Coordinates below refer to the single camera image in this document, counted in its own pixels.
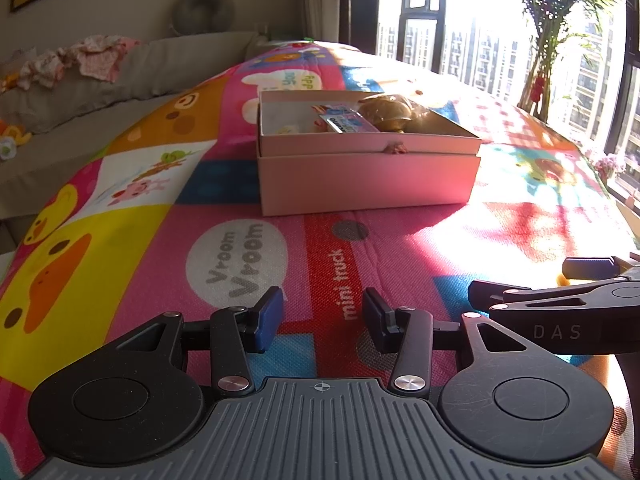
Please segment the pillow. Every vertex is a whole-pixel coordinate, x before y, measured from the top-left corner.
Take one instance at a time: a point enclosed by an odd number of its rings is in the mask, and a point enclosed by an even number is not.
[[[247,45],[256,36],[256,32],[219,32],[141,44],[122,60],[115,83],[69,69],[53,90],[35,84],[27,92],[13,89],[0,95],[0,118],[44,134],[74,117],[117,102],[188,90],[242,63]]]

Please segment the pink clothing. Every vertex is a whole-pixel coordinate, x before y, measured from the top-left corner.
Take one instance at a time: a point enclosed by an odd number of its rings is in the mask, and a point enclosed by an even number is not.
[[[98,35],[55,52],[48,50],[22,66],[17,85],[28,90],[36,82],[53,88],[63,78],[65,69],[73,65],[78,65],[84,76],[113,83],[120,73],[120,62],[137,44],[140,42],[131,38]]]

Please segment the metal screw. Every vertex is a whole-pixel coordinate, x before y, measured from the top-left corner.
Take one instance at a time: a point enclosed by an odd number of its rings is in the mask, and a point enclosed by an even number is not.
[[[218,387],[226,392],[241,392],[249,387],[249,381],[239,375],[228,375],[218,381]]]
[[[396,388],[406,390],[408,392],[414,392],[415,390],[421,390],[424,388],[426,382],[422,377],[417,375],[401,375],[394,381]]]

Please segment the open box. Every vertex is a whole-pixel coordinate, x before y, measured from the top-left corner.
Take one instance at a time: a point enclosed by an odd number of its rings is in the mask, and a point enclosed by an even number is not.
[[[430,115],[428,134],[312,133],[312,105],[351,104],[372,92],[260,93],[257,158],[265,216],[465,203],[481,140]],[[296,133],[277,133],[297,130]],[[389,154],[401,142],[407,153]]]

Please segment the play mat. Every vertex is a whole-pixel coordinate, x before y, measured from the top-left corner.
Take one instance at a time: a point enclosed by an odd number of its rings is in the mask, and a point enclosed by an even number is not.
[[[257,95],[272,89],[421,90],[484,140],[469,203],[262,218]],[[37,384],[161,312],[207,319],[279,285],[286,315],[271,349],[250,355],[256,383],[385,377],[394,357],[374,350],[359,316],[365,286],[393,306],[458,320],[475,278],[555,286],[565,256],[633,248],[576,147],[511,105],[352,48],[280,47],[134,124],[37,217],[0,285],[0,478],[43,459],[26,415]],[[600,458],[629,478],[632,419],[615,360],[563,358],[609,389],[616,418]],[[454,370],[452,352],[436,352],[433,384]],[[188,371],[208,383],[206,352],[190,356]]]

